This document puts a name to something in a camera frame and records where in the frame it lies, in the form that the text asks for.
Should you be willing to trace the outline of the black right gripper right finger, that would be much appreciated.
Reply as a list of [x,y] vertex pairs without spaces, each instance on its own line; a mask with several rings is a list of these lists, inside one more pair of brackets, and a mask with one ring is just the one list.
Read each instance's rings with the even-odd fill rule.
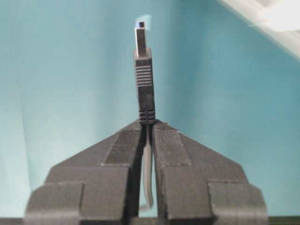
[[158,216],[169,225],[266,225],[263,195],[240,164],[157,121]]

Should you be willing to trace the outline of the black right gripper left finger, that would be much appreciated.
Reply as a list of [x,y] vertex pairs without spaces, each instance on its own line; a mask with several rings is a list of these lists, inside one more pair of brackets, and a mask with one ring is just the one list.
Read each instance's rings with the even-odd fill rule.
[[143,130],[135,121],[53,166],[29,199],[27,225],[126,225],[138,215]]

